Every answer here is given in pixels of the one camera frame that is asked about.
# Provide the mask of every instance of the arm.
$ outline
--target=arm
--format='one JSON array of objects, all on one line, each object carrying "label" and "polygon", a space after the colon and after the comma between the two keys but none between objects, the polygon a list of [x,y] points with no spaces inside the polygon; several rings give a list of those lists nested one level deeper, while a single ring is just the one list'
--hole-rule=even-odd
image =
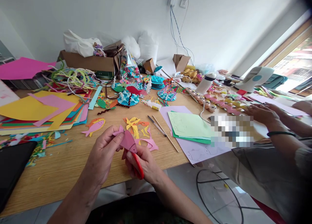
[{"label": "arm", "polygon": [[[150,150],[140,145],[136,146],[138,159],[144,171],[144,179],[149,182],[161,200],[162,204],[178,216],[195,224],[212,224],[209,218],[194,204],[159,168]],[[134,167],[137,164],[130,152],[124,151],[123,159],[132,178],[136,178]]]},{"label": "arm", "polygon": [[52,215],[48,224],[87,221],[101,186],[106,181],[115,151],[118,151],[124,134],[113,137],[118,127],[110,126],[96,140],[87,163],[72,190]]},{"label": "arm", "polygon": [[[259,107],[251,105],[247,108],[246,114],[253,116],[254,120],[263,123],[269,132],[288,131],[282,124],[276,112],[264,105]],[[278,134],[271,136],[273,146],[277,148],[286,158],[295,163],[296,151],[300,148],[307,148],[302,142],[291,135]]]},{"label": "arm", "polygon": [[285,111],[281,108],[277,107],[276,105],[266,103],[264,107],[273,110],[278,116],[281,122],[288,127],[290,130],[295,132],[297,135],[301,137],[311,137],[312,136],[312,126],[305,124],[304,122],[296,119],[293,116],[288,115]]}]

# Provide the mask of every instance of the bracelet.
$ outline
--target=bracelet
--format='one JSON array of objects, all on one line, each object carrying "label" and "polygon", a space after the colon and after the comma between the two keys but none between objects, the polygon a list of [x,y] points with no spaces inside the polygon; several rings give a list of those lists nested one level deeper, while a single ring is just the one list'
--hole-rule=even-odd
[{"label": "bracelet", "polygon": [[271,137],[272,135],[279,135],[279,134],[285,134],[285,135],[292,135],[296,137],[294,133],[288,132],[288,131],[271,131],[267,134],[268,137]]}]

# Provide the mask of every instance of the hand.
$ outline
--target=hand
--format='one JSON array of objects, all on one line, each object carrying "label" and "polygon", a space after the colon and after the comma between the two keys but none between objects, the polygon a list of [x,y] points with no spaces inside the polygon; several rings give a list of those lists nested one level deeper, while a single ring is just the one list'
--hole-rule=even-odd
[{"label": "hand", "polygon": [[262,104],[255,104],[255,106],[260,107],[260,108],[261,108],[261,106],[267,107],[270,110],[273,110],[280,118],[285,115],[285,111],[283,111],[278,106],[270,104],[268,102],[265,102],[264,105],[262,105]]},{"label": "hand", "polygon": [[280,121],[278,115],[264,105],[259,105],[259,107],[250,105],[245,110],[245,113],[249,116],[253,116],[254,120],[263,123],[266,126]]},{"label": "hand", "polygon": [[[136,156],[141,163],[141,167],[144,172],[144,179],[152,185],[157,184],[162,177],[163,171],[159,168],[153,155],[147,147],[137,144],[136,149]],[[122,159],[125,159],[131,178],[135,179],[137,178],[134,172],[134,167],[137,169],[136,161],[134,160],[131,152],[126,152],[126,150],[123,152]]]},{"label": "hand", "polygon": [[83,180],[96,186],[102,186],[106,181],[114,153],[119,151],[119,144],[124,138],[124,133],[113,136],[113,132],[118,130],[119,127],[110,126],[97,138],[81,173]]}]

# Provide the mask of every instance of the craft table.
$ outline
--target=craft table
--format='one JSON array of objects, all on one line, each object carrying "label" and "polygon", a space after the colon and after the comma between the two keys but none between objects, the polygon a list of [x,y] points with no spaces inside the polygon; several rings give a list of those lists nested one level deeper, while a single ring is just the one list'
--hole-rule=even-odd
[{"label": "craft table", "polygon": [[[110,96],[114,96],[115,92],[111,88],[108,88],[108,90]],[[19,97],[26,97],[29,90],[18,90],[16,93]],[[151,99],[152,97],[153,100],[158,98],[156,90],[152,89],[145,100]],[[182,93],[177,94],[177,99],[174,102],[168,103],[171,106],[186,106],[194,114],[200,114],[202,111],[202,105],[196,103],[190,96]],[[102,109],[99,107],[94,107],[94,110],[89,110],[88,112],[88,123],[94,118],[105,118],[106,123],[100,131],[93,133],[92,137],[85,137],[85,134],[81,133],[82,131],[88,130],[85,124],[73,126],[71,129],[65,131],[67,136],[62,134],[61,138],[55,140],[56,143],[62,143],[68,138],[68,140],[73,140],[72,142],[47,148],[46,157],[39,158],[35,162],[36,165],[34,167],[25,168],[0,217],[23,212],[64,199],[77,181],[96,138],[110,125],[122,125],[125,127],[126,123],[123,121],[123,118],[130,119],[132,117],[137,117],[140,118],[141,121],[150,122],[147,115],[154,115],[166,133],[169,134],[169,137],[179,150],[179,153],[176,152],[169,140],[159,132],[155,125],[150,122],[149,126],[151,127],[152,138],[159,147],[159,151],[154,150],[152,154],[161,169],[188,163],[188,159],[184,155],[178,142],[174,137],[170,136],[170,129],[159,111],[145,106],[141,102],[130,108],[117,106],[116,109],[98,116],[97,113],[101,110]],[[213,114],[228,115],[227,112],[220,108],[217,108],[216,112]],[[210,115],[212,115],[212,113],[207,110],[202,114],[205,118],[208,118]],[[142,128],[143,127],[139,125],[140,136],[142,135],[140,131]],[[122,151],[115,153],[108,179],[103,184],[103,187],[108,187],[131,179],[124,161],[121,160],[121,156]]]}]

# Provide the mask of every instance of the gray shirt sleeve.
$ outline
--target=gray shirt sleeve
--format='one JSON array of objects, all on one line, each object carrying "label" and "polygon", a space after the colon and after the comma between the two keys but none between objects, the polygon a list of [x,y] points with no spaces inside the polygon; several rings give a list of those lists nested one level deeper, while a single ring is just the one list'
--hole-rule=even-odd
[{"label": "gray shirt sleeve", "polygon": [[300,173],[305,178],[312,180],[312,149],[299,148],[295,154],[295,161]]}]

